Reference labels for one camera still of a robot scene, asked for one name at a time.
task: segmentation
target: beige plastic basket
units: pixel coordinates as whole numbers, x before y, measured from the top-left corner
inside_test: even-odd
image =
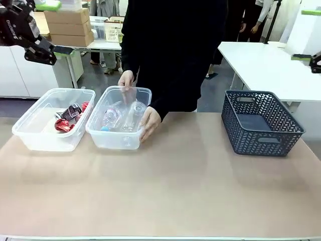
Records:
[[[125,17],[112,16],[104,21],[106,41],[107,42],[119,42],[122,40],[122,25]]]

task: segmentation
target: person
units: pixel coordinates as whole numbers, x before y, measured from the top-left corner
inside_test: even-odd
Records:
[[[246,4],[249,0],[229,0],[228,1],[228,14],[225,24],[225,31],[223,41],[236,42],[240,32],[240,25]],[[222,63],[223,55],[220,51],[216,51],[212,64],[209,68],[207,78],[214,74],[214,66]]]
[[[141,125],[144,142],[170,111],[194,111],[213,55],[222,41],[227,0],[129,0],[122,33],[126,90],[151,90]]]
[[[119,16],[119,0],[91,0],[90,2],[90,15],[98,17]],[[118,71],[119,62],[116,59],[114,53],[104,53],[104,59],[106,63],[105,74],[111,75],[114,71]],[[100,53],[91,53],[90,63],[93,65],[98,65],[100,62]]]
[[[266,16],[270,11],[273,0],[250,0],[245,9],[244,21],[241,26],[238,41],[260,42]]]

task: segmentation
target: cabinet door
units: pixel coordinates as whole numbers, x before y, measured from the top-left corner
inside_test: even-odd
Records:
[[[19,46],[10,47],[21,77],[31,97],[41,97],[58,83],[51,65],[25,60],[25,50]]]
[[[29,97],[10,47],[0,47],[0,96]]]

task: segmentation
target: white shirt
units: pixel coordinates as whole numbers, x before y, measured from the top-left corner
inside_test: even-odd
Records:
[[[263,22],[265,17],[267,16],[272,4],[273,4],[273,0],[256,0],[255,4],[258,6],[262,7],[262,11],[260,13],[260,16],[258,18],[258,22]]]

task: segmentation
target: stack of cardboard boxes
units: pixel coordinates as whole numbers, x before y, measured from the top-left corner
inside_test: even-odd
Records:
[[[45,11],[45,16],[53,44],[87,47],[94,41],[88,9],[77,12]]]

